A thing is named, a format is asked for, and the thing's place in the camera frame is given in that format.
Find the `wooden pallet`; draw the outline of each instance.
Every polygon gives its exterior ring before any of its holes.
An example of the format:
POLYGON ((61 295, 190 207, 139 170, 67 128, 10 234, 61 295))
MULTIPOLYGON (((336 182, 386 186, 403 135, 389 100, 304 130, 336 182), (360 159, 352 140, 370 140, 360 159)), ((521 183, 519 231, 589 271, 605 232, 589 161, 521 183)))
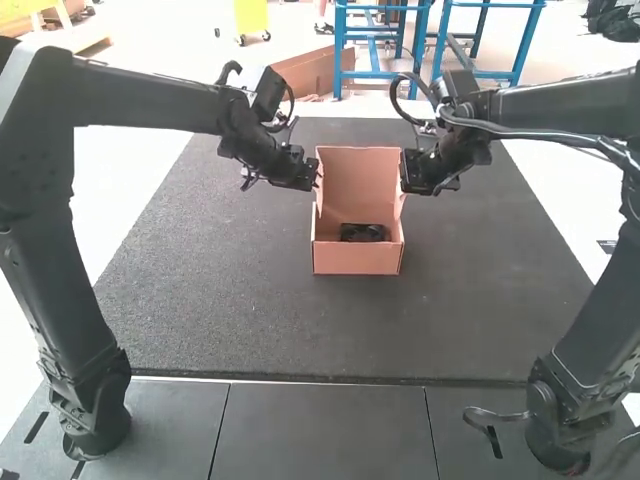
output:
POLYGON ((73 53, 82 52, 102 42, 107 45, 113 44, 108 22, 100 18, 99 12, 98 15, 87 17, 82 22, 73 25, 62 1, 58 2, 55 8, 62 28, 57 30, 43 30, 43 22, 40 19, 40 14, 37 12, 32 13, 31 23, 33 32, 21 36, 20 40, 53 45, 71 50, 73 53))

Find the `black bag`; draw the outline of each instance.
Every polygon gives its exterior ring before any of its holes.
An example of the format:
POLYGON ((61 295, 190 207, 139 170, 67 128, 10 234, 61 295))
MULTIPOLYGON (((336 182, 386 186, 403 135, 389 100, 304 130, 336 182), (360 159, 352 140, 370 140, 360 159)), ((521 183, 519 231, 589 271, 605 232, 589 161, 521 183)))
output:
POLYGON ((587 11, 582 18, 595 18, 603 13, 613 10, 618 0, 589 0, 587 11))
POLYGON ((640 26, 629 18, 631 5, 615 7, 589 19, 589 32, 601 33, 614 42, 640 41, 640 26))

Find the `floor mat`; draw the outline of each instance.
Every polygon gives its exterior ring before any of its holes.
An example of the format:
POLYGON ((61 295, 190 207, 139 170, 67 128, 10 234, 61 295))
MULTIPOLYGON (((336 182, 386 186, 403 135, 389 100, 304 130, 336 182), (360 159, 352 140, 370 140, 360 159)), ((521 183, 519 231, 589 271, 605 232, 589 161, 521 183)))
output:
MULTIPOLYGON (((304 118, 292 143, 415 145, 402 120, 304 118)), ((141 373, 524 380, 591 284, 500 144, 462 190, 410 197, 398 277, 314 277, 312 194, 247 193, 195 136, 98 281, 141 373)))

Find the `metal plate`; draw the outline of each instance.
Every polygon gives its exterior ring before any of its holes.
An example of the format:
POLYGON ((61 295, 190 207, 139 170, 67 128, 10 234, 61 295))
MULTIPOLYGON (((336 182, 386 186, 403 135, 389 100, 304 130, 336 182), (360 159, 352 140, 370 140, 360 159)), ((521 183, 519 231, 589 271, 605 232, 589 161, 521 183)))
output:
MULTIPOLYGON (((462 410, 476 406, 496 413, 525 409, 524 390, 427 388, 433 441, 440 480, 558 480, 531 455, 524 440, 524 423, 494 425, 503 459, 494 456, 489 440, 462 420, 462 410)), ((598 438, 592 465, 598 465, 622 436, 633 428, 623 408, 616 425, 598 438)), ((616 480, 637 480, 640 456, 616 480)))
POLYGON ((206 480, 228 390, 225 383, 134 380, 126 397, 130 436, 105 458, 79 465, 62 451, 62 429, 42 385, 0 445, 0 468, 20 480, 206 480), (25 443, 42 412, 50 414, 25 443))
POLYGON ((435 480, 424 390, 234 384, 211 480, 435 480))

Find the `yellow cart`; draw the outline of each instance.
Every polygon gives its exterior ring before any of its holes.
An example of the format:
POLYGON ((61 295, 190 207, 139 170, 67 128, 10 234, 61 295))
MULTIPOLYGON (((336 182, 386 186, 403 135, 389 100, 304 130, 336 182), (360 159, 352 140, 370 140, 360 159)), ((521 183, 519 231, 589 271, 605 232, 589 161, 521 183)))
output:
MULTIPOLYGON (((244 47, 247 44, 247 35, 252 33, 261 33, 265 42, 271 40, 271 34, 267 30, 267 0, 233 0, 233 11, 238 45, 244 47)), ((215 34, 219 37, 220 29, 216 28, 215 34)))

